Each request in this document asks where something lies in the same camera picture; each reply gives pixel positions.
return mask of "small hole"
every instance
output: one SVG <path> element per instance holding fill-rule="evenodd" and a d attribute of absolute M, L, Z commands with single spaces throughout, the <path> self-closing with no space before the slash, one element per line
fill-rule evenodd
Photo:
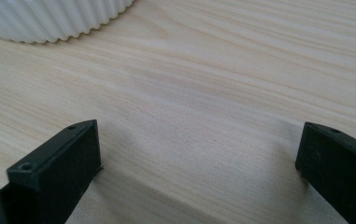
<path fill-rule="evenodd" d="M 330 129 L 330 131 L 331 131 L 332 133 L 341 133 L 340 131 L 338 131 L 338 130 L 336 130 L 336 129 Z"/>
<path fill-rule="evenodd" d="M 26 163 L 24 163 L 24 164 L 22 164 L 22 165 L 20 166 L 20 169 L 21 169 L 21 170 L 28 171 L 28 170 L 31 170 L 32 167 L 33 167 L 32 163 L 26 162 Z"/>

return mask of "light wooden surface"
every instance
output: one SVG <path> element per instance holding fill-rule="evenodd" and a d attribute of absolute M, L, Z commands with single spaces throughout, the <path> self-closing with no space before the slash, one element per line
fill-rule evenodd
<path fill-rule="evenodd" d="M 346 223 L 301 181 L 306 120 L 356 137 L 356 1 L 138 0 L 56 44 L 0 40 L 5 170 L 97 119 L 68 223 Z"/>

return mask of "white fluted vase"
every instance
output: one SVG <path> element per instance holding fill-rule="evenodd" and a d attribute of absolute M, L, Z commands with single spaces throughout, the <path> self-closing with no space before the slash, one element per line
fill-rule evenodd
<path fill-rule="evenodd" d="M 134 0 L 0 0 L 0 38 L 44 43 L 98 29 Z"/>

